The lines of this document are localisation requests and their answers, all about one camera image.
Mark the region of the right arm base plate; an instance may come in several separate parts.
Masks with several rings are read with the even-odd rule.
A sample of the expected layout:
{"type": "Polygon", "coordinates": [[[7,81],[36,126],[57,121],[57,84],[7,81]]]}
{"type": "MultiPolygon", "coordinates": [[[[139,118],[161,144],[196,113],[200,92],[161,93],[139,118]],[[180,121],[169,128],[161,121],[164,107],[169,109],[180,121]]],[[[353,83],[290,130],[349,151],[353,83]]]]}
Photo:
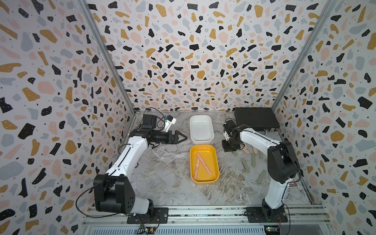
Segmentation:
{"type": "Polygon", "coordinates": [[[249,223],[288,222],[284,206],[277,209],[269,209],[268,207],[247,207],[243,215],[247,217],[249,223]]]}

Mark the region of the white storage box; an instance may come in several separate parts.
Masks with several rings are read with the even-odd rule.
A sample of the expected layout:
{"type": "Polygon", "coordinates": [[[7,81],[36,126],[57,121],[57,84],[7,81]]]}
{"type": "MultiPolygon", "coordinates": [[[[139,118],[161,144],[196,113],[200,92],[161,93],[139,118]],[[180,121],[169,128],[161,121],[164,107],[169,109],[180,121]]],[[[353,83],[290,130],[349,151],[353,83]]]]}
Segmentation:
{"type": "Polygon", "coordinates": [[[190,118],[190,136],[194,145],[210,144],[214,139],[212,120],[209,115],[190,118]]]}

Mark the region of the yellow storage box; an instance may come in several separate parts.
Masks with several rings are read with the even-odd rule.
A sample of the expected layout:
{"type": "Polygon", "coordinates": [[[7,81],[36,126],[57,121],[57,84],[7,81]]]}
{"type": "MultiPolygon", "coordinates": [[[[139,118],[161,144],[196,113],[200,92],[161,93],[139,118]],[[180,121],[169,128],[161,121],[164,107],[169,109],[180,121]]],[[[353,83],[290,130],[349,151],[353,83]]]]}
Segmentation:
{"type": "Polygon", "coordinates": [[[198,185],[212,184],[219,179],[216,150],[212,145],[195,145],[190,149],[190,173],[198,185]]]}

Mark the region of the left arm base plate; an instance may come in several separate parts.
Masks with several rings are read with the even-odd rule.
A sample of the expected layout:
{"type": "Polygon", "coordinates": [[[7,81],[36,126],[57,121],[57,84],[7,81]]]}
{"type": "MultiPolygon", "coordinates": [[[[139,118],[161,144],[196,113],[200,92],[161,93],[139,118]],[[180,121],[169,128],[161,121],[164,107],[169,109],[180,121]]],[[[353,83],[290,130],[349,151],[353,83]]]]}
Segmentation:
{"type": "Polygon", "coordinates": [[[146,214],[131,214],[127,218],[127,224],[167,224],[168,207],[156,207],[146,214]]]}

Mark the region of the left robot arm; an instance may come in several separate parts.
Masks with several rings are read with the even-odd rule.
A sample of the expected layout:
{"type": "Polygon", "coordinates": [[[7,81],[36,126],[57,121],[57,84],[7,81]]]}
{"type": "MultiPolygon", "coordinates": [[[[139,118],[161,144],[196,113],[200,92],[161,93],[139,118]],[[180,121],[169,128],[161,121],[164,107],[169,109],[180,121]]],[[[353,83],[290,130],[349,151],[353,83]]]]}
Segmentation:
{"type": "Polygon", "coordinates": [[[162,127],[157,126],[157,119],[155,115],[143,115],[141,124],[131,131],[125,149],[113,166],[105,174],[95,177],[93,190],[97,211],[154,215],[152,200],[137,197],[129,177],[150,145],[177,145],[188,139],[181,132],[170,130],[176,122],[173,116],[163,117],[162,127]]]}

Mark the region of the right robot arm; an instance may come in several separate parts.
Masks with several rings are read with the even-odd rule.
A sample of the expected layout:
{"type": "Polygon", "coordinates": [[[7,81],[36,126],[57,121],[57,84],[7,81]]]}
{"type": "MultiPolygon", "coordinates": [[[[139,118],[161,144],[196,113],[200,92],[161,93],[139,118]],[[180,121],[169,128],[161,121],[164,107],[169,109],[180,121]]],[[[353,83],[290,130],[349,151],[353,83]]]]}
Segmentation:
{"type": "Polygon", "coordinates": [[[241,150],[251,145],[267,156],[267,173],[271,177],[268,193],[261,204],[261,217],[271,220],[284,209],[284,196],[289,183],[294,182],[300,172],[300,165],[292,143],[277,141],[260,134],[246,124],[237,125],[234,120],[223,124],[225,152],[241,150]]]}

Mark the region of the long pink fruit knife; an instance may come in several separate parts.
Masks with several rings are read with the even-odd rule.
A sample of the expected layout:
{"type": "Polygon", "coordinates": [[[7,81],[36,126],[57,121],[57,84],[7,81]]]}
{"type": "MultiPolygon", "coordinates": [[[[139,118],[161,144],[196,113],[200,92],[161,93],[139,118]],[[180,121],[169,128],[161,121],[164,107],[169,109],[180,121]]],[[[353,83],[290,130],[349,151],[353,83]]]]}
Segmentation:
{"type": "Polygon", "coordinates": [[[198,174],[199,174],[199,166],[201,163],[201,155],[199,152],[196,153],[197,159],[196,159],[196,165],[195,165],[195,172],[194,172],[194,180],[197,180],[198,174]]]}

